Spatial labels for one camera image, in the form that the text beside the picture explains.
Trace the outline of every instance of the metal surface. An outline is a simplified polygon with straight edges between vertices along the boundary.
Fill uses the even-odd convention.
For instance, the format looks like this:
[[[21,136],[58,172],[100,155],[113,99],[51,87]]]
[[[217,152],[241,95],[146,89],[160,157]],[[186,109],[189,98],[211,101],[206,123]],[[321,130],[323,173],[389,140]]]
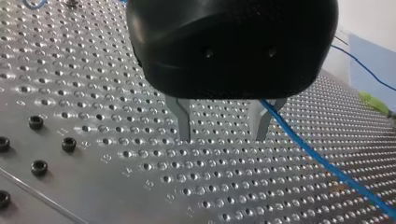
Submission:
[[[174,115],[134,61],[124,14],[111,0],[76,9],[50,0],[37,11],[0,3],[0,135],[12,146],[0,155],[0,188],[37,198],[30,209],[42,223],[53,211],[80,223],[391,222],[274,121],[265,141],[252,141],[248,101],[191,101],[192,140],[177,140]],[[322,73],[280,112],[319,153],[396,203],[396,134],[353,91]],[[29,128],[33,115],[44,129]],[[78,141],[72,154],[61,149],[66,136]],[[41,178],[30,171],[38,159],[49,165]]]

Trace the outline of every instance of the black hex nut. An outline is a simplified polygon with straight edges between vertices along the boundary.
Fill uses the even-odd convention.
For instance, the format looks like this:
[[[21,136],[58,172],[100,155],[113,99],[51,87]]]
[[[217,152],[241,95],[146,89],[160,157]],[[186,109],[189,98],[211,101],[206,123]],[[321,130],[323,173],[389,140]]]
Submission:
[[[40,130],[44,125],[44,120],[39,116],[29,118],[29,127],[33,130]]]
[[[71,137],[66,137],[62,141],[62,149],[65,152],[73,152],[76,149],[76,145],[77,145],[76,139]]]
[[[0,136],[0,152],[7,152],[11,142],[7,137]]]
[[[31,167],[32,174],[35,176],[45,175],[48,169],[49,166],[45,161],[34,161]]]
[[[5,191],[0,190],[0,210],[6,209],[11,203],[11,195]]]

